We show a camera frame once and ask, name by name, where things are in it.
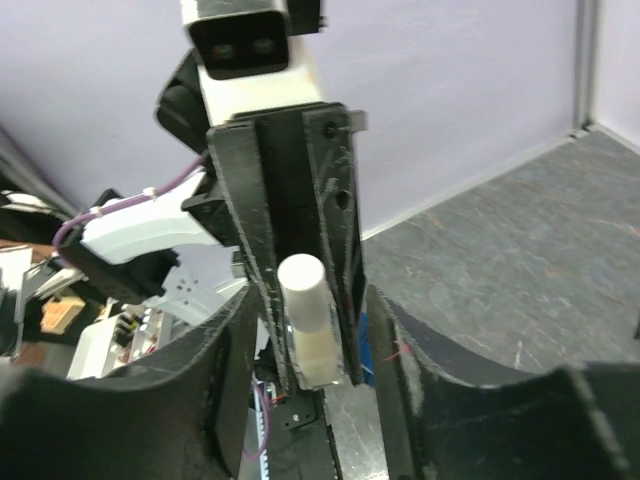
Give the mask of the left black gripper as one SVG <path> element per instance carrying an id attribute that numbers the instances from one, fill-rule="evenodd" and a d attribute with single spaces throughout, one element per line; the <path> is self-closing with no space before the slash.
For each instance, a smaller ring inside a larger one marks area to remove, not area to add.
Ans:
<path id="1" fill-rule="evenodd" d="M 241 114 L 204 142 L 204 179 L 182 204 L 216 240 L 240 248 L 262 299 L 282 388 L 293 391 L 276 265 L 307 253 L 325 263 L 336 302 L 345 369 L 363 382 L 360 246 L 352 111 L 313 103 Z"/>

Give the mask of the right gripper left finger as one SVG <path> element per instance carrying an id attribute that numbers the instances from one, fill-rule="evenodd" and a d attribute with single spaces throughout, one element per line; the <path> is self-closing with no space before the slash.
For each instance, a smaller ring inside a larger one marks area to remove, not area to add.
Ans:
<path id="1" fill-rule="evenodd" d="M 233 479 L 253 369 L 258 293 L 103 378 L 1 370 L 5 479 Z"/>

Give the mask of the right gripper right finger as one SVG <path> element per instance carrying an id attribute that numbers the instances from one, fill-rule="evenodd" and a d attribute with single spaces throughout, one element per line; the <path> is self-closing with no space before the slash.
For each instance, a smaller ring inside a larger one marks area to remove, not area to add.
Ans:
<path id="1" fill-rule="evenodd" d="M 366 295 L 394 479 L 635 479 L 639 368 L 578 362 L 531 374 L 484 358 Z"/>

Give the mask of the nail polish bottle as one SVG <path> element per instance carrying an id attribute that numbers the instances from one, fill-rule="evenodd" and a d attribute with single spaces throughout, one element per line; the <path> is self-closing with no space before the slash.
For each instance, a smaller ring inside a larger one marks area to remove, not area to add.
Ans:
<path id="1" fill-rule="evenodd" d="M 299 388 L 315 391 L 342 384 L 346 373 L 335 305 L 330 304 L 328 322 L 312 333 L 298 330 L 288 316 L 285 320 L 289 359 Z"/>

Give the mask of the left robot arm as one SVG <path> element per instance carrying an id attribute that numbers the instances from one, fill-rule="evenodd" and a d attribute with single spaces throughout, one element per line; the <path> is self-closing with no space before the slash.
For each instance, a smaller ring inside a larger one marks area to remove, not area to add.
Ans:
<path id="1" fill-rule="evenodd" d="M 107 198 L 65 223 L 58 256 L 109 296 L 198 324 L 214 304 L 178 248 L 236 248 L 284 389 L 360 383 L 354 137 L 366 113 L 325 100 L 296 43 L 285 69 L 224 80 L 188 53 L 157 118 L 197 159 L 166 186 Z"/>

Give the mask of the blue plaid sleeve forearm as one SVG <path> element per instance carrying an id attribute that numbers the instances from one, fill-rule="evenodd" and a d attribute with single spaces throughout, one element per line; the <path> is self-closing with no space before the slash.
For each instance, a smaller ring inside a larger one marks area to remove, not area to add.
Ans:
<path id="1" fill-rule="evenodd" d="M 373 372 L 373 362 L 369 345 L 368 335 L 368 315 L 362 313 L 358 324 L 358 340 L 360 351 L 360 365 L 363 373 L 364 383 L 370 387 L 375 386 L 375 378 Z"/>

